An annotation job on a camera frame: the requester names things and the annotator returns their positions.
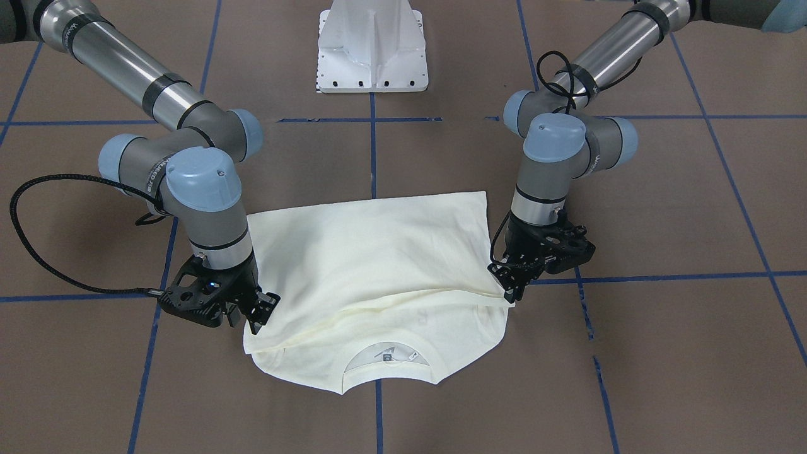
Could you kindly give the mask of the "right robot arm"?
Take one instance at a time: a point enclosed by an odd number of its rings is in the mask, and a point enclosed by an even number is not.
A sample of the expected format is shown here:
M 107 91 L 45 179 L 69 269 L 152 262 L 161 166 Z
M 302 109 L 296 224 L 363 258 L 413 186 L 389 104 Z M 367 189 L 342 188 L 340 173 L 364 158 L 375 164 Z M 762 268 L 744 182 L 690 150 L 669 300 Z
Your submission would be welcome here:
M 75 287 L 154 297 L 164 312 L 204 327 L 223 321 L 234 327 L 245 317 L 251 333 L 259 333 L 280 297 L 260 287 L 235 167 L 262 149 L 264 132 L 257 118 L 243 109 L 224 111 L 205 98 L 119 32 L 90 1 L 3 1 L 2 43 L 26 41 L 71 55 L 169 130 L 155 140 L 124 133 L 107 141 L 99 153 L 96 182 L 144 199 L 149 212 L 140 225 L 177 218 L 192 249 L 165 289 L 95 288 L 55 270 L 24 235 L 18 201 L 39 183 L 92 180 L 58 173 L 24 183 L 9 202 L 15 232 L 29 255 Z

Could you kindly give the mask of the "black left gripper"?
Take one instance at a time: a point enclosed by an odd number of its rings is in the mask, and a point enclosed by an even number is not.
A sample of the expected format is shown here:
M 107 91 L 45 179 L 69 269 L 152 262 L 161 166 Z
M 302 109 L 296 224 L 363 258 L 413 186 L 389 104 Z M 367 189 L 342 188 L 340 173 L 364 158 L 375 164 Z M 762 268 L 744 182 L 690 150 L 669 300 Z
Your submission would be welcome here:
M 521 301 L 526 287 L 536 281 L 543 271 L 557 275 L 568 270 L 568 254 L 561 250 L 548 236 L 561 239 L 561 218 L 553 224 L 534 225 L 522 221 L 516 215 L 508 216 L 504 265 L 488 265 L 488 271 L 504 290 L 504 298 L 510 303 Z

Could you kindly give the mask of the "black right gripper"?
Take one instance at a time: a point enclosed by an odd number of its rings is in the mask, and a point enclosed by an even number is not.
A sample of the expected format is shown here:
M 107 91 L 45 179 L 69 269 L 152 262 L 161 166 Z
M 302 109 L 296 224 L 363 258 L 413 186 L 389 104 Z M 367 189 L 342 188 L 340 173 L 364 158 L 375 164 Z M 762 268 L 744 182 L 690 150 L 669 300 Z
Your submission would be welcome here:
M 236 305 L 246 316 L 252 334 L 265 327 L 281 297 L 259 290 L 258 270 L 255 259 L 246 259 L 228 269 L 203 267 L 204 281 L 210 303 L 223 311 L 227 303 Z

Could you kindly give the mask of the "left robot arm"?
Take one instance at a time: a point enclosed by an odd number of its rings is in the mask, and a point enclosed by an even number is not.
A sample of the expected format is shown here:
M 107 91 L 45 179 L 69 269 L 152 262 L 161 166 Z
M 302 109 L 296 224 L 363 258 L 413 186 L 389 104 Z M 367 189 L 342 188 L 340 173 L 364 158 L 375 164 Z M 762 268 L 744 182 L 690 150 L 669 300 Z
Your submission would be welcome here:
M 637 1 L 579 57 L 557 54 L 562 67 L 539 91 L 521 90 L 507 101 L 502 120 L 523 139 L 523 158 L 512 205 L 499 227 L 501 258 L 488 270 L 514 303 L 542 274 L 557 275 L 588 262 L 596 245 L 587 229 L 569 219 L 574 179 L 634 157 L 635 127 L 623 118 L 602 119 L 583 109 L 631 75 L 649 50 L 691 22 L 709 21 L 770 33 L 805 27 L 804 1 Z

